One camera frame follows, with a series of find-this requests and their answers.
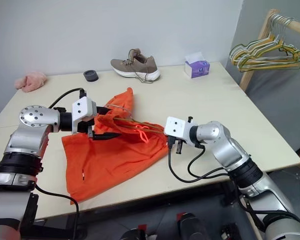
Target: sneaker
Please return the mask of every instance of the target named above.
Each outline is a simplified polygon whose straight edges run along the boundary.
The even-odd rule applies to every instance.
[[[154,57],[143,56],[139,48],[131,49],[127,60],[112,59],[111,66],[117,74],[142,83],[152,84],[160,76]]]

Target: white tabletop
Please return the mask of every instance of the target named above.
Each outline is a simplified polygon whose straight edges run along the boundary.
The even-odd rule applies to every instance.
[[[19,90],[0,113],[0,160],[10,134],[19,124],[19,111],[28,105],[49,106],[57,97],[73,88],[82,87],[87,95],[103,106],[114,95],[132,87],[134,92],[133,117],[139,121],[164,126],[168,116],[188,119],[193,116],[198,124],[216,120],[225,125],[242,147],[252,155],[252,160],[264,171],[300,164],[300,158],[263,116],[247,95],[218,62],[210,65],[209,75],[189,79],[183,66],[160,67],[160,80],[153,84],[140,83],[135,78],[123,78],[113,71],[98,72],[99,80],[87,82],[82,73],[48,77],[46,84],[36,91]],[[74,92],[57,105],[71,110],[79,97]],[[69,132],[51,133],[38,178],[38,185],[47,191],[68,194],[66,188],[67,160],[61,137]],[[172,154],[172,165],[181,177],[188,176],[189,161],[199,149],[183,145],[182,154]],[[204,174],[219,164],[207,148],[206,153],[193,165],[194,172]],[[127,201],[147,198],[163,193],[206,185],[225,177],[205,179],[195,183],[182,183],[168,169],[164,157],[137,176],[79,204],[80,210],[90,210]],[[67,199],[39,194],[36,218],[73,213],[75,207]]]

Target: floor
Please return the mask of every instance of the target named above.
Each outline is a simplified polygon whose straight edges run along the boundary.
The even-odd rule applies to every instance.
[[[290,167],[274,171],[270,173],[270,177],[290,199],[300,217],[300,168]],[[87,224],[86,240],[119,240],[124,232],[142,224],[147,224],[148,234],[157,234],[157,240],[179,240],[176,219],[177,214],[183,212],[195,214],[205,225],[212,240],[221,240],[221,227],[229,223],[237,224],[242,239],[256,240],[246,213],[237,203],[223,207],[223,197],[224,195],[191,197],[177,203],[165,203],[147,210],[110,216],[108,219]],[[49,219],[45,225],[62,228],[65,223],[65,218],[59,217]]]

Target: clothing rack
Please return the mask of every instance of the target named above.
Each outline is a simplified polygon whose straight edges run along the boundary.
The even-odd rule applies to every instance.
[[[271,17],[272,14],[278,14],[278,13],[280,13],[280,11],[278,9],[269,10],[268,14],[265,17],[265,20],[264,20],[263,26],[261,28],[261,31],[259,33],[258,40],[259,39],[264,39],[269,35],[270,26],[268,24],[268,20],[269,20],[269,18]],[[295,31],[295,32],[297,32],[297,33],[300,33],[300,22],[298,22],[296,20],[293,20],[292,22],[290,22],[288,24],[288,26],[286,26],[286,27],[293,30],[293,31]],[[251,70],[251,71],[246,71],[242,75],[239,86],[244,92],[247,90],[248,85],[250,83],[250,80],[251,80],[253,74],[254,74],[254,70]]]

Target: tissue box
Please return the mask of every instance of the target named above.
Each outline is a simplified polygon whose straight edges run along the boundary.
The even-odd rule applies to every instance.
[[[195,61],[193,63],[189,63],[185,61],[184,63],[184,71],[188,74],[192,79],[201,77],[209,74],[210,64],[207,61]]]

